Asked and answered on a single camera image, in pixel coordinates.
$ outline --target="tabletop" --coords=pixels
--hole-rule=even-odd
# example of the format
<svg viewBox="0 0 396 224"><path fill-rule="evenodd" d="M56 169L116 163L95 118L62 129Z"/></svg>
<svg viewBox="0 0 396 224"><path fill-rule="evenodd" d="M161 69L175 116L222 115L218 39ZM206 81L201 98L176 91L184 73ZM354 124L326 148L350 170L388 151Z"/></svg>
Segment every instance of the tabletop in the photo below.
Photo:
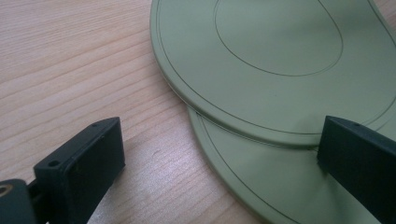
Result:
<svg viewBox="0 0 396 224"><path fill-rule="evenodd" d="M375 0L396 30L396 1ZM155 62L150 0L0 2L0 180L120 117L126 167L90 223L258 223L211 170Z"/></svg>

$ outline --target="wood grain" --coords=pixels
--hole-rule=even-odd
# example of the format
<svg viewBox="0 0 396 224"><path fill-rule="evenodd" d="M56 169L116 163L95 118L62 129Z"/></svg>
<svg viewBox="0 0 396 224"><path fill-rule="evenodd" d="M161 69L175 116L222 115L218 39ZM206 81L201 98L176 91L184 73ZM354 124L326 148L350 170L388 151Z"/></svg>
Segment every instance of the wood grain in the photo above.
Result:
<svg viewBox="0 0 396 224"><path fill-rule="evenodd" d="M396 2L376 0L396 29ZM127 166L91 223L256 223L210 170L155 62L150 0L0 2L0 179L120 117Z"/></svg>

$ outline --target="green disc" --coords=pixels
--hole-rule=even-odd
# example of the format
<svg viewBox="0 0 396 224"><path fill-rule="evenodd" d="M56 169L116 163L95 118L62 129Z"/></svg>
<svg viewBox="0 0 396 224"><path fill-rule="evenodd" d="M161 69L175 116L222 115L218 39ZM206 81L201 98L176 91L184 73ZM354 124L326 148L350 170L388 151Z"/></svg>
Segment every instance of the green disc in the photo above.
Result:
<svg viewBox="0 0 396 224"><path fill-rule="evenodd" d="M396 50L372 1L153 0L175 92L232 133L315 146L326 115L378 130L396 112Z"/></svg>
<svg viewBox="0 0 396 224"><path fill-rule="evenodd" d="M379 223L317 165L315 150L274 147L230 133L189 109L208 160L233 193L272 223ZM396 139L396 118L379 132Z"/></svg>

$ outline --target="black object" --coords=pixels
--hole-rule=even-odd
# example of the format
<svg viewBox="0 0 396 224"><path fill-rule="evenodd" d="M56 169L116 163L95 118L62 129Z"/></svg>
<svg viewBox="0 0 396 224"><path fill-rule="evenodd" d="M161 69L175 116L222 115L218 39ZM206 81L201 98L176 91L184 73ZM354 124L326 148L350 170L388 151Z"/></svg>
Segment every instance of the black object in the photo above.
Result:
<svg viewBox="0 0 396 224"><path fill-rule="evenodd" d="M381 223L396 223L396 142L358 123L327 117L318 164Z"/></svg>
<svg viewBox="0 0 396 224"><path fill-rule="evenodd" d="M98 121L40 161L29 186L0 182L0 223L87 223L124 161L120 119Z"/></svg>

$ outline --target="wooden table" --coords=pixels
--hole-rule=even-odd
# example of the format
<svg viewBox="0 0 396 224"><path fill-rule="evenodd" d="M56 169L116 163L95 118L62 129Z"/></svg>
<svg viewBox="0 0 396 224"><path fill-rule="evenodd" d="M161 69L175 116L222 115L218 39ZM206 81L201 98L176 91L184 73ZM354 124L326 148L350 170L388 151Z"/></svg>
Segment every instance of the wooden table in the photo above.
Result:
<svg viewBox="0 0 396 224"><path fill-rule="evenodd" d="M396 1L376 0L396 28ZM256 223L202 154L185 104L164 81L150 0L0 3L0 179L87 125L120 117L126 168L90 223Z"/></svg>

